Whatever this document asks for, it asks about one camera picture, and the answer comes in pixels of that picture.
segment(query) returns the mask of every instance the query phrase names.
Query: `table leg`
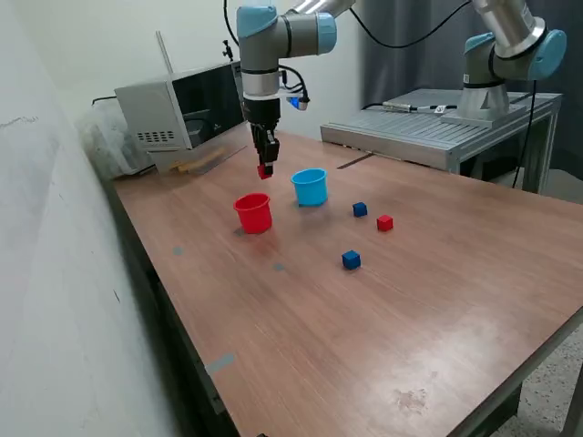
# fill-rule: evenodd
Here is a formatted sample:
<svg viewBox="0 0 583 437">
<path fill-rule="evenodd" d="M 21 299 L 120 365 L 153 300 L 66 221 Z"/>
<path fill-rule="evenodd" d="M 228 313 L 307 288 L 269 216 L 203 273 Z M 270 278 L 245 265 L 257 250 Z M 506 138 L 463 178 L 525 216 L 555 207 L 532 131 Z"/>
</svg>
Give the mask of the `table leg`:
<svg viewBox="0 0 583 437">
<path fill-rule="evenodd" d="M 446 166 L 445 171 L 449 171 L 454 175 L 459 175 L 461 170 L 461 163 L 459 162 L 459 159 L 454 158 L 452 156 L 451 152 L 447 156 L 447 164 L 445 166 Z"/>
<path fill-rule="evenodd" d="M 577 385 L 571 406 L 568 408 L 567 420 L 560 437 L 581 437 L 583 436 L 583 367 L 579 372 Z"/>
<path fill-rule="evenodd" d="M 540 194 L 547 184 L 557 119 L 558 115 L 553 114 L 531 127 L 522 183 L 522 189 L 525 191 Z"/>
</svg>

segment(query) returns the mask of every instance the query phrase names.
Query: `cable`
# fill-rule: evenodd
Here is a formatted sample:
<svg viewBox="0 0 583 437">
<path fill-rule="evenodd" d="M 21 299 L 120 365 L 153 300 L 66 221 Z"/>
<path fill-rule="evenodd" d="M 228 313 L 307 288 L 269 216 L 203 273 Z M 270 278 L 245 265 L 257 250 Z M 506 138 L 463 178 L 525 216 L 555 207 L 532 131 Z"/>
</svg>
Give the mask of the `cable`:
<svg viewBox="0 0 583 437">
<path fill-rule="evenodd" d="M 302 84 L 296 84 L 294 86 L 284 85 L 283 87 L 292 93 L 298 93 L 303 90 Z"/>
<path fill-rule="evenodd" d="M 239 41 L 237 41 L 237 37 L 233 33 L 233 29 L 230 27 L 229 13 L 227 12 L 227 0 L 224 0 L 222 4 L 222 14 L 223 17 L 225 18 L 225 25 L 227 25 L 227 30 L 229 30 L 229 35 L 233 40 L 233 43 L 235 43 L 236 46 L 239 46 Z"/>
<path fill-rule="evenodd" d="M 281 68 L 283 70 L 290 71 L 298 77 L 298 80 L 300 81 L 300 85 L 302 85 L 301 91 L 303 91 L 303 97 L 308 98 L 308 88 L 306 87 L 306 83 L 303 81 L 303 77 L 300 74 L 300 72 L 294 68 L 291 68 L 290 66 L 283 66 L 282 64 L 279 65 L 279 68 Z"/>
<path fill-rule="evenodd" d="M 419 39 L 415 39 L 413 42 L 408 43 L 408 44 L 403 44 L 401 46 L 397 46 L 397 45 L 391 45 L 391 44 L 385 44 L 382 41 L 380 41 L 376 36 L 373 35 L 373 33 L 368 29 L 368 27 L 366 27 L 366 25 L 363 23 L 363 20 L 361 19 L 360 16 L 358 16 L 356 14 L 356 12 L 354 12 L 354 9 L 350 8 L 350 12 L 354 15 L 354 18 L 356 18 L 356 21 L 358 21 L 358 24 L 361 25 L 361 27 L 363 28 L 364 32 L 366 32 L 366 34 L 372 38 L 372 40 L 383 47 L 387 47 L 387 48 L 407 48 L 410 46 L 414 46 L 417 43 L 420 43 L 422 41 L 424 41 L 425 39 L 427 39 L 429 36 L 433 35 L 435 32 L 437 32 L 445 23 L 447 23 L 455 14 L 457 14 L 459 11 L 461 11 L 464 7 L 466 7 L 467 5 L 469 5 L 471 2 L 471 0 L 467 0 L 466 2 L 463 2 L 460 6 L 458 6 L 454 12 L 452 12 L 450 15 L 447 16 L 447 18 L 442 21 L 439 25 L 437 25 L 437 27 L 435 27 L 431 32 L 429 32 L 427 35 L 420 37 Z"/>
<path fill-rule="evenodd" d="M 527 154 L 526 152 L 527 152 L 527 146 L 528 146 L 528 137 L 530 137 L 530 128 L 532 127 L 532 119 L 535 115 L 536 97 L 537 97 L 537 81 L 533 80 L 532 81 L 532 101 L 530 103 L 530 117 L 528 118 L 527 132 L 525 134 L 525 144 L 522 146 L 522 152 L 520 153 L 520 160 L 518 161 L 518 168 L 517 168 L 516 174 L 514 175 L 514 182 L 512 183 L 512 188 L 517 187 L 518 174 L 520 173 L 520 168 L 523 166 L 525 156 Z"/>
<path fill-rule="evenodd" d="M 383 103 L 369 103 L 368 105 L 363 107 L 363 110 L 368 109 L 369 107 L 381 107 Z"/>
<path fill-rule="evenodd" d="M 113 100 L 114 98 L 118 98 L 118 96 L 108 96 L 108 97 L 98 97 L 94 98 L 93 102 L 91 102 L 91 106 L 95 105 L 96 102 L 100 102 L 101 100 Z"/>
<path fill-rule="evenodd" d="M 437 109 L 439 106 L 440 105 L 431 105 L 429 109 Z M 445 109 L 457 109 L 457 105 L 445 105 Z"/>
</svg>

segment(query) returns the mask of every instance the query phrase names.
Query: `plastic cup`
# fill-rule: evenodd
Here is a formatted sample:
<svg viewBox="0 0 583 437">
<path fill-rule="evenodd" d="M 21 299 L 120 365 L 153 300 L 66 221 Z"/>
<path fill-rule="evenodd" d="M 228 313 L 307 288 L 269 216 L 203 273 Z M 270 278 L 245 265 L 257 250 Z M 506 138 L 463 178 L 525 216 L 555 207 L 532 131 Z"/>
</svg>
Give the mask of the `plastic cup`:
<svg viewBox="0 0 583 437">
<path fill-rule="evenodd" d="M 328 199 L 327 176 L 323 168 L 307 168 L 291 177 L 301 207 L 319 207 Z"/>
<path fill-rule="evenodd" d="M 270 197 L 267 194 L 248 194 L 238 199 L 233 207 L 248 234 L 261 234 L 271 227 Z"/>
</svg>

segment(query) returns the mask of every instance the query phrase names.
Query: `white wall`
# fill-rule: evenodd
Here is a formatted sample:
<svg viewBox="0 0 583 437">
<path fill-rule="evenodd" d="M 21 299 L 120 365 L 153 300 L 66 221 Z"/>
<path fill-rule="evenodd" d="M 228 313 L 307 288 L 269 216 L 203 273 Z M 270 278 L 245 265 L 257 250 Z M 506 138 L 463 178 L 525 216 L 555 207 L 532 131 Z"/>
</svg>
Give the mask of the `white wall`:
<svg viewBox="0 0 583 437">
<path fill-rule="evenodd" d="M 228 38 L 220 0 L 13 0 L 72 119 L 91 99 L 117 86 L 166 72 L 155 37 L 161 30 L 178 70 L 222 62 Z M 239 5 L 274 3 L 283 12 L 294 0 L 229 1 L 235 26 Z M 285 105 L 281 127 L 319 137 L 320 124 L 360 106 L 359 29 L 349 14 L 339 18 L 339 42 L 325 59 L 289 61 L 305 76 L 312 106 L 300 114 Z"/>
<path fill-rule="evenodd" d="M 7 0 L 0 57 L 0 435 L 179 435 L 148 286 Z"/>
</svg>

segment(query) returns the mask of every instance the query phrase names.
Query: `metal platform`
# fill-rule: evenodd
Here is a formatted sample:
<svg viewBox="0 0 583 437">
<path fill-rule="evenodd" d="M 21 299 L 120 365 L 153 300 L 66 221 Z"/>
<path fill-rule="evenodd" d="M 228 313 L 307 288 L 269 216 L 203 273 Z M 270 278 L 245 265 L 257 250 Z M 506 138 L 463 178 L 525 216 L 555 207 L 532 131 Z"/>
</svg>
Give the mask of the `metal platform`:
<svg viewBox="0 0 583 437">
<path fill-rule="evenodd" d="M 457 105 L 461 95 L 462 91 L 457 90 L 418 89 L 391 101 L 416 107 Z M 398 113 L 371 107 L 348 120 L 321 126 L 322 141 L 459 173 L 462 162 L 527 128 L 530 97 L 520 100 L 527 94 L 508 95 L 511 102 L 528 110 L 507 116 L 497 127 L 461 126 L 443 122 L 442 114 Z M 547 182 L 560 104 L 560 94 L 537 94 L 524 190 L 538 193 Z"/>
</svg>

